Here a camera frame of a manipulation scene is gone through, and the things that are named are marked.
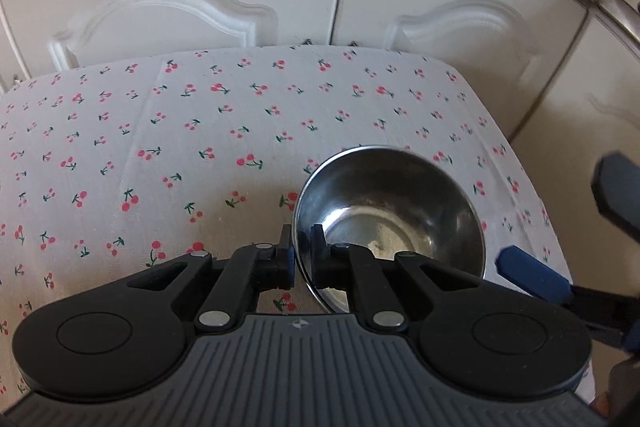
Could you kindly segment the person's right hand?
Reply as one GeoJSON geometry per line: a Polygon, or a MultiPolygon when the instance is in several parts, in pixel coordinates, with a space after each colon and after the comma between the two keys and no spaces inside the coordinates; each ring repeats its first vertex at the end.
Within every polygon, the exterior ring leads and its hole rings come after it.
{"type": "Polygon", "coordinates": [[[610,416],[610,397],[608,393],[601,393],[591,402],[591,408],[604,418],[610,416]]]}

